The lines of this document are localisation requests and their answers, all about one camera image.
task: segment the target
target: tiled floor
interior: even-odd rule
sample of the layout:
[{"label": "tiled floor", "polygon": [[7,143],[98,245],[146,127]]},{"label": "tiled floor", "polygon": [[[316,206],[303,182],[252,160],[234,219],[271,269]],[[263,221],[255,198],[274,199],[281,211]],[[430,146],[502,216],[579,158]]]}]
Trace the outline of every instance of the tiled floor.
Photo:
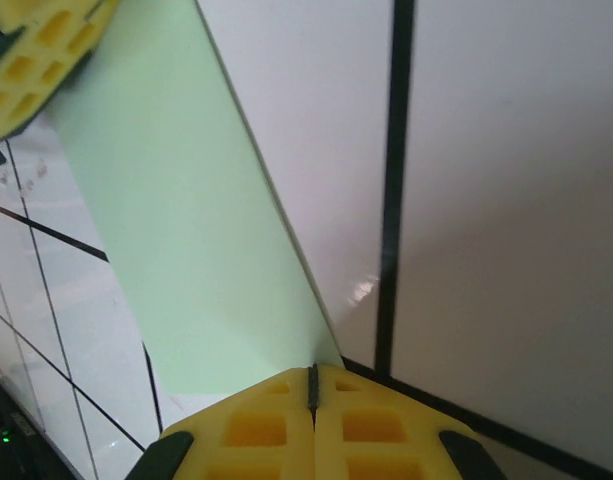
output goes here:
[{"label": "tiled floor", "polygon": [[14,164],[0,167],[0,378],[84,478],[122,479],[162,428],[223,396],[161,390],[46,132],[40,117],[10,143]]}]

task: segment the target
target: green sheet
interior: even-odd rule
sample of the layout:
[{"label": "green sheet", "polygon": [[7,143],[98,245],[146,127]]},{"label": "green sheet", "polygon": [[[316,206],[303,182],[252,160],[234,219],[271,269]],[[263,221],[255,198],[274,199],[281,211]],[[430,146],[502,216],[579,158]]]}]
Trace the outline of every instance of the green sheet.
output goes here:
[{"label": "green sheet", "polygon": [[169,393],[340,363],[194,0],[124,0],[49,115]]}]

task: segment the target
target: white tiled wall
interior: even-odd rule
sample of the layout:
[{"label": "white tiled wall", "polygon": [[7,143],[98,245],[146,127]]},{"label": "white tiled wall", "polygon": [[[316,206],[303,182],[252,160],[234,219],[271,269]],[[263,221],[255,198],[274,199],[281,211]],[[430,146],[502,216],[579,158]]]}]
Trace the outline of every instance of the white tiled wall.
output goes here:
[{"label": "white tiled wall", "polygon": [[393,375],[613,470],[613,1],[417,25]]},{"label": "white tiled wall", "polygon": [[339,346],[372,366],[391,2],[198,2]]},{"label": "white tiled wall", "polygon": [[160,421],[166,428],[224,395],[160,388],[44,118],[10,147],[21,189],[0,144],[0,380],[80,475],[123,479]]}]

